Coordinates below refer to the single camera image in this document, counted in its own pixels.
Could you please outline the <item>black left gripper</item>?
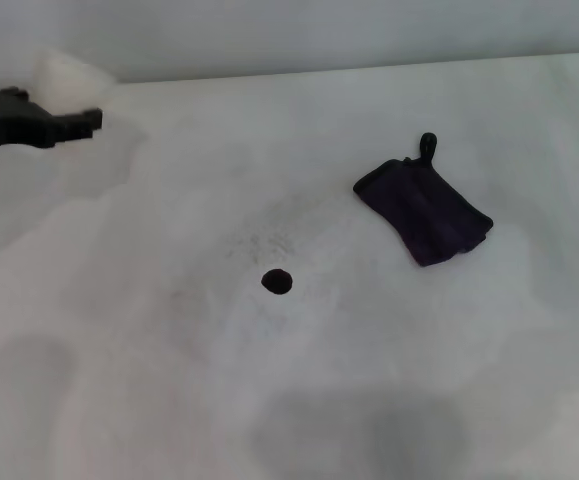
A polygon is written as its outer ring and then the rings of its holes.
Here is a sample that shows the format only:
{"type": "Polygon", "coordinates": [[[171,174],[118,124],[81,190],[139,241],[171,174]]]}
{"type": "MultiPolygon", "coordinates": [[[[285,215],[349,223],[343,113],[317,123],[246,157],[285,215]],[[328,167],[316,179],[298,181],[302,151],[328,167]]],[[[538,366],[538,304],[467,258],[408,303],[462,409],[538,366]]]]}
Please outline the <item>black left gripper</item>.
{"type": "Polygon", "coordinates": [[[102,128],[103,111],[95,108],[53,116],[29,102],[18,87],[0,89],[0,146],[27,145],[49,149],[57,143],[91,139],[102,128]]]}

